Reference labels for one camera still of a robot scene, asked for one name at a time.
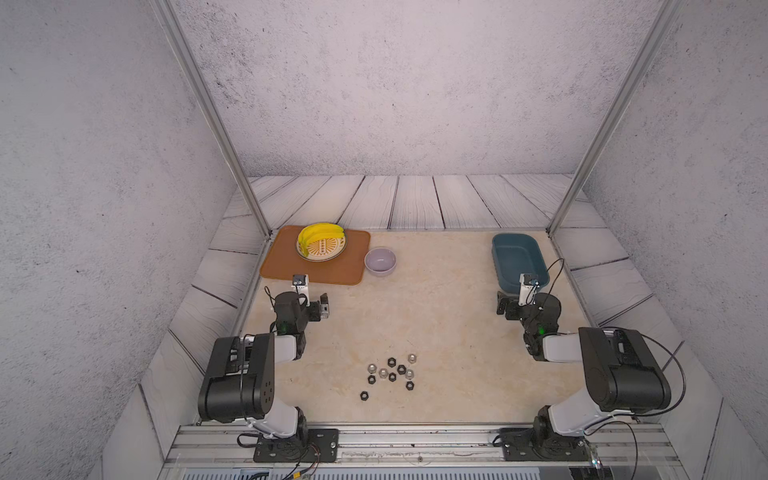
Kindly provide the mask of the teal plastic storage box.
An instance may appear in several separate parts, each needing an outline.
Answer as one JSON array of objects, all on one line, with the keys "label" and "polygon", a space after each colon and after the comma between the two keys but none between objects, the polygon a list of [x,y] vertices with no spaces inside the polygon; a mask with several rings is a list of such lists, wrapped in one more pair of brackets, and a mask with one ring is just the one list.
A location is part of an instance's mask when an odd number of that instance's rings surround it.
[{"label": "teal plastic storage box", "polygon": [[522,274],[536,276],[541,286],[547,286],[550,282],[539,244],[530,235],[497,234],[491,242],[491,254],[499,287],[506,293],[519,293]]}]

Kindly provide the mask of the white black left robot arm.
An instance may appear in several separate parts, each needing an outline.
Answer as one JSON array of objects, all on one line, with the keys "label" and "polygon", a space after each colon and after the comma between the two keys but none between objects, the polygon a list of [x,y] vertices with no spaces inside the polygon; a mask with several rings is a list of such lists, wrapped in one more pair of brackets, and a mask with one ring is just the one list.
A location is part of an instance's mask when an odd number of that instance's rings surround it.
[{"label": "white black left robot arm", "polygon": [[200,419],[223,424],[245,420],[271,441],[308,444],[306,417],[276,393],[276,366],[297,361],[306,349],[309,323],[329,316],[327,294],[311,301],[288,291],[270,300],[276,315],[266,333],[220,337],[212,353],[198,395]]}]

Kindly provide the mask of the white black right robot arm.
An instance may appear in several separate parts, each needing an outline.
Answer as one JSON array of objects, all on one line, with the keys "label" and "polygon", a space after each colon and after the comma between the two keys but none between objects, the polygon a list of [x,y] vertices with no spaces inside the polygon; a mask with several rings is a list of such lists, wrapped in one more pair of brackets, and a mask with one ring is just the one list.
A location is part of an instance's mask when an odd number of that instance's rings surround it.
[{"label": "white black right robot arm", "polygon": [[536,361],[583,367],[585,387],[543,407],[533,421],[536,442],[560,445],[586,435],[615,417],[668,413],[682,402],[648,347],[655,340],[637,330],[581,327],[559,330],[562,305],[548,293],[497,294],[496,313],[523,327],[527,353]]}]

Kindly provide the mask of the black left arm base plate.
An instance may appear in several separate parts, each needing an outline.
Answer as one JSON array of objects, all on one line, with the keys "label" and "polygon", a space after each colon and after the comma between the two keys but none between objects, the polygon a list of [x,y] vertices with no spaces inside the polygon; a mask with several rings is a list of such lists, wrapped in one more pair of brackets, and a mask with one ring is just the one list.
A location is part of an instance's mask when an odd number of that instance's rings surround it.
[{"label": "black left arm base plate", "polygon": [[254,448],[255,463],[335,463],[338,429],[310,428],[286,439],[261,437]]}]

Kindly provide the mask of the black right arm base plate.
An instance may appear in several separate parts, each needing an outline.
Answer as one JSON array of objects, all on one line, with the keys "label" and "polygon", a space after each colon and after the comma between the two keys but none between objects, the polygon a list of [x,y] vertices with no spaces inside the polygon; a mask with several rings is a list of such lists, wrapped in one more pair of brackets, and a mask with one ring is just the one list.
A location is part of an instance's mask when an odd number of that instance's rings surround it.
[{"label": "black right arm base plate", "polygon": [[492,441],[502,450],[505,461],[587,462],[585,443],[577,437],[562,436],[529,428],[503,428]]}]

